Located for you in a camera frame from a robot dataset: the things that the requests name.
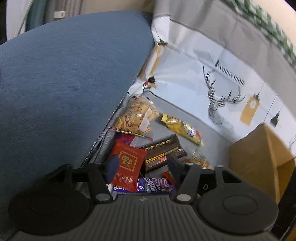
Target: red wrapper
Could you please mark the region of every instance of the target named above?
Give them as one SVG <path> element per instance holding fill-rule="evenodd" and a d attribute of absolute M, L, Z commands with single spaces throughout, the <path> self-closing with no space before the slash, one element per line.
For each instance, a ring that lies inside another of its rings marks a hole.
<path fill-rule="evenodd" d="M 139 172 L 146 156 L 146 151 L 115 140 L 110 155 L 118 154 L 119 168 L 112 184 L 131 192 L 137 191 Z"/>

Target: white cord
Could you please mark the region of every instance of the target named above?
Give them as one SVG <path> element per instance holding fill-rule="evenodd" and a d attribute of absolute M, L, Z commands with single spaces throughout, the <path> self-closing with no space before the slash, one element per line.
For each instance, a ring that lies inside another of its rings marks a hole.
<path fill-rule="evenodd" d="M 15 35 L 13 37 L 16 37 L 16 36 L 18 36 L 20 34 L 22 26 L 24 25 L 24 22 L 28 17 L 28 14 L 29 14 L 29 11 L 31 9 L 31 6 L 32 6 L 33 2 L 34 2 L 34 0 L 28 0 L 26 2 L 26 5 L 25 5 L 24 10 L 22 12 L 22 16 L 20 17 L 20 21 L 19 21 L 19 23 L 17 25 L 17 30 L 15 31 Z"/>

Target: white clip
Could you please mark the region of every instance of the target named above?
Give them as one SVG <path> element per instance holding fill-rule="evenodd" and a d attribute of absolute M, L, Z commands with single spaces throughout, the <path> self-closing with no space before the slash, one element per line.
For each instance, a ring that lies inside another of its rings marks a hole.
<path fill-rule="evenodd" d="M 54 18 L 65 18 L 66 11 L 56 11 L 54 12 Z"/>

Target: blue fabric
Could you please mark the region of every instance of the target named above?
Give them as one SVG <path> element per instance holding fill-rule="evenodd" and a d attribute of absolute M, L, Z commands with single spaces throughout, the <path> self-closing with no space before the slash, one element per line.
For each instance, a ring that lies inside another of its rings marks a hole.
<path fill-rule="evenodd" d="M 0 240 L 14 195 L 63 163 L 80 167 L 152 47 L 136 11 L 55 21 L 0 46 Z"/>

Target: green patterned fabric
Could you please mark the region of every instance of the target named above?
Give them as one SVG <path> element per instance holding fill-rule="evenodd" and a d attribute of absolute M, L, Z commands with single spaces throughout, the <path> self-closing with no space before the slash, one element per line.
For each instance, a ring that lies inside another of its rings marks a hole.
<path fill-rule="evenodd" d="M 289 38 L 271 18 L 271 16 L 260 8 L 252 0 L 224 0 L 235 11 L 251 21 L 267 38 L 273 41 L 285 56 L 287 61 L 296 69 L 296 50 Z"/>

